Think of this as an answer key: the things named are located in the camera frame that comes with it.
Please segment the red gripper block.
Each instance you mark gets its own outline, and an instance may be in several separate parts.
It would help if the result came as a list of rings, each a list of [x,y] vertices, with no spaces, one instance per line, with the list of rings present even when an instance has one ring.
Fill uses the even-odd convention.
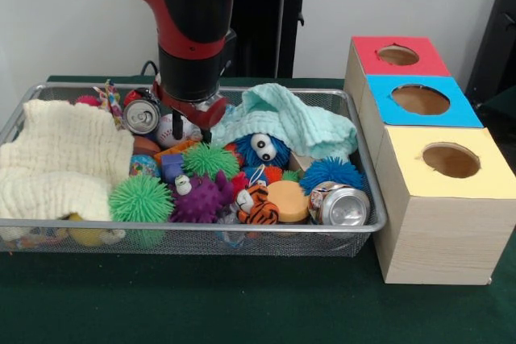
[[[185,116],[191,123],[201,129],[202,141],[211,143],[211,129],[220,122],[226,112],[227,99],[220,93],[209,97],[202,102],[184,102],[172,98],[164,88],[154,81],[152,92],[158,97],[161,104],[172,110],[173,115],[173,137],[182,139],[182,116]]]

